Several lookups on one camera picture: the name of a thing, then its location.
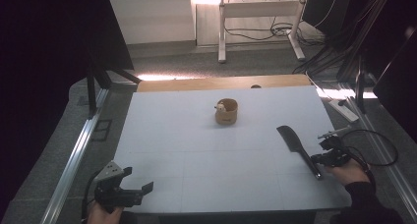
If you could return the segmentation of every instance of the black curtain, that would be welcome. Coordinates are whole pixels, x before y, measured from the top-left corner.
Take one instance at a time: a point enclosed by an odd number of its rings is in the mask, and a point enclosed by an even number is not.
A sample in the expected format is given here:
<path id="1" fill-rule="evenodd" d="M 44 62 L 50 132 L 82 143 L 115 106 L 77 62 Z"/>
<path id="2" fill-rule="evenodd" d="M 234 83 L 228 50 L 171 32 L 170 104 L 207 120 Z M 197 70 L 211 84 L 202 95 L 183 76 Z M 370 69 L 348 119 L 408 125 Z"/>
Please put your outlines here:
<path id="1" fill-rule="evenodd" d="M 132 69 L 109 0 L 0 0 L 0 218 L 87 67 Z"/>

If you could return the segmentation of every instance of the aluminum rail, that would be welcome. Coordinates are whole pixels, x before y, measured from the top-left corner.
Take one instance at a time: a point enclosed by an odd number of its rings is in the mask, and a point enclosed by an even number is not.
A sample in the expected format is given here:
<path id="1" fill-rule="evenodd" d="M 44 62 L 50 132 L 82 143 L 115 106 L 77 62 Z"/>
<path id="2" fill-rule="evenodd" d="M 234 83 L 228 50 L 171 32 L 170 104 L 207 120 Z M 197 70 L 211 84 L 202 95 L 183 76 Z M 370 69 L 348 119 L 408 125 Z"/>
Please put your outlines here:
<path id="1" fill-rule="evenodd" d="M 101 113 L 102 105 L 107 96 L 107 93 L 108 89 L 101 89 L 98 93 L 98 96 L 96 98 L 97 111 L 95 115 L 91 119 L 87 120 L 84 124 L 84 127 L 74 146 L 71 156 L 68 159 L 67 165 L 65 166 L 65 169 L 62 172 L 58 185 L 55 188 L 55 191 L 52 195 L 51 200 L 49 201 L 48 206 L 46 207 L 46 210 L 43 214 L 40 223 L 56 223 L 58 216 L 61 213 L 61 209 L 64 206 L 65 199 L 68 195 L 69 190 L 71 189 L 74 178 L 77 174 L 83 155 L 86 151 L 89 138 L 95 128 L 95 125 L 97 124 L 98 118 Z"/>
<path id="2" fill-rule="evenodd" d="M 342 89 L 352 90 L 348 83 L 341 83 L 339 84 L 339 86 Z M 360 109 L 356 106 L 353 100 L 347 97 L 346 102 L 348 103 L 352 111 L 356 115 L 358 115 L 364 129 L 375 131 L 375 128 L 369 120 L 368 116 L 361 113 Z M 368 137 L 374 151 L 381 159 L 381 161 L 384 163 L 392 161 L 392 157 L 386 147 L 387 142 L 382 140 L 381 137 L 378 137 L 373 134 L 368 135 Z M 389 175 L 393 185 L 398 191 L 408 211 L 410 212 L 410 215 L 413 218 L 414 223 L 417 223 L 417 195 L 415 191 L 410 186 L 407 179 L 404 177 L 404 175 L 399 170 L 398 166 L 396 166 L 396 164 L 387 167 L 387 174 Z"/>

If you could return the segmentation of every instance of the gray floor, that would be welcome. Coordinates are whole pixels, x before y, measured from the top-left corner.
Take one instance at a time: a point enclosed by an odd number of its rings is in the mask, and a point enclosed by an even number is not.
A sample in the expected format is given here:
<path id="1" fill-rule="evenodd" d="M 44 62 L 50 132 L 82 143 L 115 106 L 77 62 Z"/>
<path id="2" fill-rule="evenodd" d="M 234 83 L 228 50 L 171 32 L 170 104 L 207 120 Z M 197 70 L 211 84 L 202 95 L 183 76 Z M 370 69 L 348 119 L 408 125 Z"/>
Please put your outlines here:
<path id="1" fill-rule="evenodd" d="M 129 46 L 135 70 L 138 76 L 160 76 L 164 78 L 209 78 L 258 75 L 286 75 L 300 65 L 288 43 L 262 45 L 229 45 L 228 59 L 225 64 L 218 64 L 215 47 L 196 47 L 194 43 L 158 43 Z M 314 56 L 321 46 L 303 46 L 308 59 Z M 338 88 L 335 81 L 337 66 L 330 68 L 313 80 L 327 90 Z M 106 102 L 102 108 L 99 126 L 92 134 L 85 156 L 80 165 L 75 181 L 72 183 L 65 204 L 57 223 L 78 223 L 81 217 L 81 200 L 87 180 L 94 171 L 100 169 L 113 158 L 117 142 L 123 129 L 124 119 L 136 85 L 114 75 Z M 30 175 L 11 201 L 2 223 L 39 223 L 47 204 L 60 179 L 61 173 L 70 157 L 74 144 L 86 122 L 89 108 L 86 105 L 87 84 L 80 81 L 69 91 L 70 101 L 66 111 L 50 139 L 46 149 L 33 167 Z M 335 128 L 346 127 L 347 121 L 328 106 L 329 98 L 323 103 Z M 376 130 L 389 137 L 400 151 L 397 167 L 402 171 L 410 186 L 417 187 L 416 144 L 395 123 L 378 99 L 366 99 L 366 116 L 372 121 Z M 353 125 L 362 128 L 362 124 Z M 365 156 L 376 161 L 378 157 L 366 136 L 349 139 L 363 150 Z M 390 181 L 385 168 L 373 168 L 378 183 L 378 196 L 384 205 L 400 212 L 405 223 L 415 223 L 407 207 Z M 321 211 L 316 217 L 316 224 L 328 223 L 336 211 Z M 140 216 L 141 223 L 159 223 L 155 216 Z M 269 223 L 270 220 L 250 219 L 246 223 Z"/>

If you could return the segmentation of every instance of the cleaver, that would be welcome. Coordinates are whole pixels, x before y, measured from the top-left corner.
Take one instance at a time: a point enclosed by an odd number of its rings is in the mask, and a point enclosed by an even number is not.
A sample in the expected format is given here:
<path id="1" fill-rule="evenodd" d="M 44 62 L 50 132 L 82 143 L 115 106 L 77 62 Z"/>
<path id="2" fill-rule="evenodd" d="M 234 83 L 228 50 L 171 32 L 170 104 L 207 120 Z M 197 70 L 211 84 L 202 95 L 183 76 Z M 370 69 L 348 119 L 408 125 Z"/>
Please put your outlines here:
<path id="1" fill-rule="evenodd" d="M 303 157 L 304 161 L 309 166 L 310 170 L 313 172 L 313 175 L 320 180 L 322 174 L 320 173 L 319 169 L 316 167 L 316 164 L 313 163 L 309 154 L 304 149 L 303 145 L 300 142 L 297 134 L 295 134 L 294 130 L 292 130 L 288 126 L 281 126 L 277 128 L 283 139 L 285 140 L 288 148 L 291 152 L 298 152 L 300 153 L 301 157 Z"/>

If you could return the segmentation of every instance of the black sleeve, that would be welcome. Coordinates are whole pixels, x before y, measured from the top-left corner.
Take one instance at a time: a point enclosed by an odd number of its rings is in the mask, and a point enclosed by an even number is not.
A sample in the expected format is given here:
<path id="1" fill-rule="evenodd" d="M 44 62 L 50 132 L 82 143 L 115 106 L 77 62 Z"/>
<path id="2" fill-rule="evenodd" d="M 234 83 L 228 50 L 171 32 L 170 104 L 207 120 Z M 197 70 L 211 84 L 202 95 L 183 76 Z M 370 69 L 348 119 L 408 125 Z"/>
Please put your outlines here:
<path id="1" fill-rule="evenodd" d="M 402 224 L 399 214 L 384 207 L 370 183 L 356 182 L 345 186 L 350 193 L 352 205 L 333 216 L 330 224 Z"/>

